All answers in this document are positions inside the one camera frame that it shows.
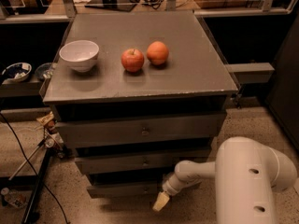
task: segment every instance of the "bottle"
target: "bottle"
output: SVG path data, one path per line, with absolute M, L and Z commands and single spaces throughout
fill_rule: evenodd
M 16 208 L 23 208 L 26 205 L 26 197 L 21 195 L 17 190 L 3 188 L 1 190 L 4 200 Z

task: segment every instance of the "drawer knob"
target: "drawer knob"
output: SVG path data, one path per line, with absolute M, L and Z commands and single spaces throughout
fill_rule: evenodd
M 142 136 L 148 136 L 150 134 L 150 130 L 148 128 L 142 128 L 141 135 Z

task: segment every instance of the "red apple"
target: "red apple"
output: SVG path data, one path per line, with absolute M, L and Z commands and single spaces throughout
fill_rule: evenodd
M 155 41 L 151 43 L 147 50 L 147 57 L 149 61 L 154 65 L 160 65 L 167 61 L 169 55 L 169 49 L 161 41 Z
M 121 64 L 129 72 L 137 72 L 144 63 L 144 56 L 139 49 L 128 49 L 121 55 Z

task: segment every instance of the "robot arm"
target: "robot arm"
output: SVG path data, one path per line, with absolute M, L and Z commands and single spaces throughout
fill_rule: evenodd
M 218 224 L 277 224 L 272 190 L 293 186 L 297 171 L 292 161 L 273 148 L 244 137 L 226 140 L 216 161 L 181 161 L 168 175 L 153 209 L 161 210 L 183 188 L 200 178 L 215 177 Z

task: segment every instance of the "concrete floor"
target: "concrete floor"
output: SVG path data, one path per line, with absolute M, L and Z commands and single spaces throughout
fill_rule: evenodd
M 208 159 L 214 161 L 218 146 L 227 138 L 245 136 L 285 153 L 295 163 L 299 171 L 299 157 L 290 140 L 279 128 L 269 111 L 256 102 L 246 102 L 241 109 L 228 105 L 227 118 L 221 132 L 212 143 Z M 36 117 L 48 114 L 48 110 L 34 112 L 3 111 L 20 138 L 25 152 L 29 155 L 43 137 L 43 130 Z M 0 176 L 10 176 L 24 161 L 18 143 L 8 126 L 0 118 Z M 45 149 L 41 148 L 32 158 L 38 170 Z M 31 175 L 28 165 L 20 175 Z M 68 220 L 72 224 L 215 224 L 216 203 L 214 180 L 203 180 L 198 189 L 185 189 L 175 196 L 160 212 L 151 210 L 156 195 L 145 195 L 114 199 L 91 199 L 86 187 L 90 185 L 73 159 L 52 158 L 45 183 L 61 203 Z M 274 193 L 278 212 L 278 223 L 299 223 L 299 195 L 294 188 L 282 193 Z M 60 224 L 64 216 L 58 204 L 43 189 L 37 207 L 40 218 L 38 224 Z M 12 206 L 0 207 L 0 223 L 21 223 L 24 209 Z

